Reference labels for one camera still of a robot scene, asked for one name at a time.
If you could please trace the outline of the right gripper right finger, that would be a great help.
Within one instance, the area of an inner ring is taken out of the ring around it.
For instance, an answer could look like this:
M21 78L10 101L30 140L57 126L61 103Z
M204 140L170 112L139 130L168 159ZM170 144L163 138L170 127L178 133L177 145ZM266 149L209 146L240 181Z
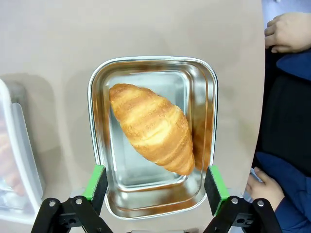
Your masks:
M227 233L239 227L244 233L280 233L281 227L267 199L246 201L231 196L216 166L207 168L204 188L213 219L205 233Z

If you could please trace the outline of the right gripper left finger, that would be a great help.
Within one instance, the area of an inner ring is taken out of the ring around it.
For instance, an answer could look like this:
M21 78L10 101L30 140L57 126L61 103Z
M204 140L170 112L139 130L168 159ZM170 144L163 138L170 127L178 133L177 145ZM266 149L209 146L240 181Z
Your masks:
M86 233L111 233L100 217L107 187L106 168L96 165L82 195L65 202L56 198L42 202L31 232L68 233L72 228L82 227Z

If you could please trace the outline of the person's left hand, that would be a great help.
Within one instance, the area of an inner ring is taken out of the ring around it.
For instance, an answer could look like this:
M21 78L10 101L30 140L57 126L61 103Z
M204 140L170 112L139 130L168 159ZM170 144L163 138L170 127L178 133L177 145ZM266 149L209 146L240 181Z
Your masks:
M285 197L283 190L273 178L269 177L258 167L254 167L254 172L262 182L258 181L253 174L249 174L245 188L246 192L254 200L260 198L267 199L275 211Z

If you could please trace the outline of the person's right hand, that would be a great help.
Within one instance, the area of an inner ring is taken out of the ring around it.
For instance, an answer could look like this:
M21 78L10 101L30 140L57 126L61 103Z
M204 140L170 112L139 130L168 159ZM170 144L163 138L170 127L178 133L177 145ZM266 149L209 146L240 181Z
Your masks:
M311 14L289 12L274 17L264 31L272 53L297 53L311 48Z

